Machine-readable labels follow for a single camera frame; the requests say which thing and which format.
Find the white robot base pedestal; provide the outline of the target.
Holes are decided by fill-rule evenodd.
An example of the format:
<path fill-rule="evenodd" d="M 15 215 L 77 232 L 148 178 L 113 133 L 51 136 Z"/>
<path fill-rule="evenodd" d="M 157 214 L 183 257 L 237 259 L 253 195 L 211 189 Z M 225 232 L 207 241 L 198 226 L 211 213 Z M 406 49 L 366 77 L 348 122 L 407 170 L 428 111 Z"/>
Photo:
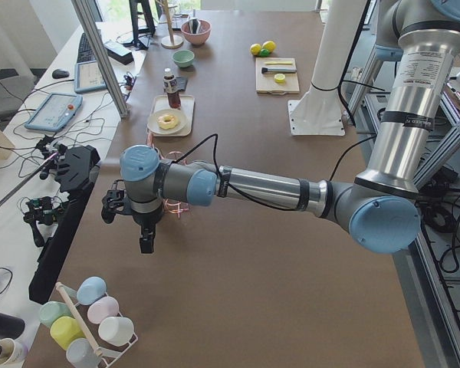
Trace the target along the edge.
<path fill-rule="evenodd" d="M 310 88 L 300 100 L 288 102 L 291 134 L 294 136 L 342 136 L 343 105 L 340 84 L 349 65 L 348 57 L 358 32 L 362 31 L 370 3 L 332 1 L 315 61 Z"/>

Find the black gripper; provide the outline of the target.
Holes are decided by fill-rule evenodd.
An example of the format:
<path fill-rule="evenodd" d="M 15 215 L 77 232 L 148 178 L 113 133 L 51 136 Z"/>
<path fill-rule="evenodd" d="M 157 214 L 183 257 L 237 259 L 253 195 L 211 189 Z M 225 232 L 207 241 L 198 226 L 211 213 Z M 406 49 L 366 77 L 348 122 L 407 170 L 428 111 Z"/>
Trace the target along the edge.
<path fill-rule="evenodd" d="M 140 252 L 154 252 L 153 238 L 156 234 L 156 224 L 162 219 L 163 210 L 156 209 L 148 213 L 133 213 L 133 220 L 140 226 Z"/>

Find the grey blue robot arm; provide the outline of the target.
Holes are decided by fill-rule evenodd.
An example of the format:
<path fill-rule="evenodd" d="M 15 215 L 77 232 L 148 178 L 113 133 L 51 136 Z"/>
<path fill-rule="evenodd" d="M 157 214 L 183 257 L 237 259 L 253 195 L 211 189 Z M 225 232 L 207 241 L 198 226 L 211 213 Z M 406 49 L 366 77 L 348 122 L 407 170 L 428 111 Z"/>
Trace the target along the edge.
<path fill-rule="evenodd" d="M 310 182 L 215 163 L 183 166 L 160 159 L 146 145 L 125 149 L 120 157 L 123 213 L 141 228 L 142 252 L 153 251 L 164 199 L 207 206 L 216 196 L 286 212 L 312 212 L 337 223 L 374 252 L 408 247 L 421 227 L 413 177 L 460 53 L 460 1 L 381 2 L 376 49 L 399 51 L 399 70 L 370 161 L 351 184 Z"/>

